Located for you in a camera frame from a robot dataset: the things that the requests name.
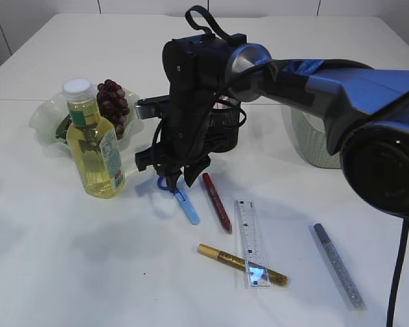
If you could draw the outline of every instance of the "cooking oil bottle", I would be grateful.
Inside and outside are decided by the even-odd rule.
[[[85,191],[97,198],[113,198],[125,182],[114,126],[100,115],[89,80],[70,80],[62,91],[72,119],[67,143]]]

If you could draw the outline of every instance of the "gold marker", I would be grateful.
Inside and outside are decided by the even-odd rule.
[[[220,251],[217,249],[214,249],[213,247],[208,247],[207,245],[200,244],[198,246],[198,252],[200,254],[203,254],[211,259],[217,260],[218,262],[221,262],[223,264],[227,264],[228,266],[231,266],[233,268],[242,270],[245,272],[245,260],[235,257],[234,255],[231,255],[229,253],[226,253],[224,251]],[[279,274],[278,272],[275,272],[273,270],[270,270],[268,268],[262,267],[258,264],[255,264],[253,262],[249,262],[252,266],[255,266],[256,268],[264,268],[267,270],[269,276],[270,276],[270,282],[273,284],[276,284],[278,286],[287,286],[288,285],[288,278],[285,275]]]

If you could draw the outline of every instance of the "clear plastic ruler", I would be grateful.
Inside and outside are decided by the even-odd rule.
[[[265,268],[268,266],[267,257],[253,201],[236,200],[234,206],[239,223],[247,282],[252,287],[269,287],[271,283]]]

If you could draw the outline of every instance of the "red grapes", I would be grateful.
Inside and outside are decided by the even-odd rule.
[[[115,133],[120,140],[124,134],[124,124],[130,109],[125,99],[125,91],[121,85],[107,79],[97,85],[97,103],[100,114],[108,119],[115,127]]]

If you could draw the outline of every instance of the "yellow oil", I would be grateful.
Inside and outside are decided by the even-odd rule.
[[[67,132],[67,143],[76,162],[85,191],[97,198],[113,198],[122,190],[125,178],[121,172],[117,183],[112,181],[100,148],[100,142],[109,132],[115,134],[114,126],[110,121],[100,116],[95,100],[86,104],[68,104],[68,108],[73,111],[84,112],[85,121],[89,124],[84,127],[77,127],[72,123]]]

